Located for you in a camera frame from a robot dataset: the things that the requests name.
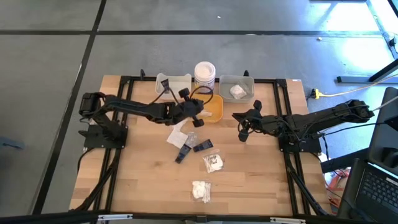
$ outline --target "laptop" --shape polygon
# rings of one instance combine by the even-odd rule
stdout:
[[[398,223],[398,176],[368,162],[355,205],[377,222]]]
[[[383,103],[398,96],[398,89],[387,88]],[[355,197],[356,207],[373,220],[398,223],[398,100],[380,109],[377,125],[364,161]]]

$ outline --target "yellow plug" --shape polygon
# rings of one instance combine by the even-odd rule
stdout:
[[[322,93],[319,92],[318,89],[315,89],[315,99],[319,100],[319,97],[322,95]]]

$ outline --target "white lid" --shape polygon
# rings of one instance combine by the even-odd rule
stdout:
[[[211,81],[216,77],[216,67],[210,62],[200,62],[195,66],[195,78],[201,82]]]

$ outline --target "white jar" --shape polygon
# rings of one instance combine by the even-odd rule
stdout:
[[[214,90],[216,67],[210,62],[200,62],[195,66],[195,88],[207,86]],[[200,88],[196,93],[209,93],[207,88]]]

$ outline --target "wooden tabletop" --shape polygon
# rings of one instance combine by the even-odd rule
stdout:
[[[120,76],[106,75],[100,88],[116,95]],[[307,104],[300,80],[287,80],[293,113],[307,114]],[[134,82],[131,100],[149,103],[156,98],[155,82]],[[284,105],[282,89],[281,104]],[[232,113],[252,108],[262,102],[261,114],[277,114],[271,84],[256,83],[255,97],[247,104],[224,103],[223,118],[194,128],[187,122],[182,132],[194,131],[199,140],[211,139],[213,149],[191,151],[181,164],[174,162],[179,149],[166,142],[172,128],[129,115],[129,132],[121,154],[111,210],[114,212],[215,214],[215,215],[292,215],[283,155],[277,138],[253,133],[247,142],[238,139],[238,122]],[[219,150],[224,161],[220,171],[207,173],[202,157]],[[306,186],[317,202],[330,211],[319,161],[301,153]],[[94,149],[82,160],[70,208],[79,206],[98,182],[104,149]],[[211,202],[196,202],[192,181],[211,182]],[[301,197],[296,186],[298,207]]]

